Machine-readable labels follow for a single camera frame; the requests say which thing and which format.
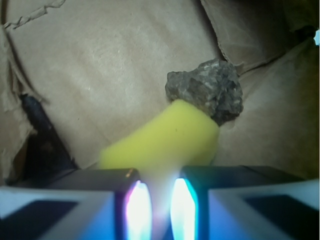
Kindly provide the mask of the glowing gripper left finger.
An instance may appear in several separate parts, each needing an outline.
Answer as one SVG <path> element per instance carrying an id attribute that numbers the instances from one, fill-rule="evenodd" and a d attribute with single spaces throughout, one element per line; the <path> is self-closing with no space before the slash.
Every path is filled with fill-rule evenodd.
<path id="1" fill-rule="evenodd" d="M 65 170 L 0 188 L 3 240 L 149 240 L 152 203 L 134 168 Z"/>

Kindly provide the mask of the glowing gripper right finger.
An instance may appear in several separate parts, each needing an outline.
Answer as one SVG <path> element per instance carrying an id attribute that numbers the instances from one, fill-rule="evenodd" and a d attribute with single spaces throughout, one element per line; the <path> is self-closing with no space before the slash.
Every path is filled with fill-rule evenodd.
<path id="1" fill-rule="evenodd" d="M 320 182 L 269 166 L 184 166 L 170 224 L 174 240 L 317 240 Z"/>

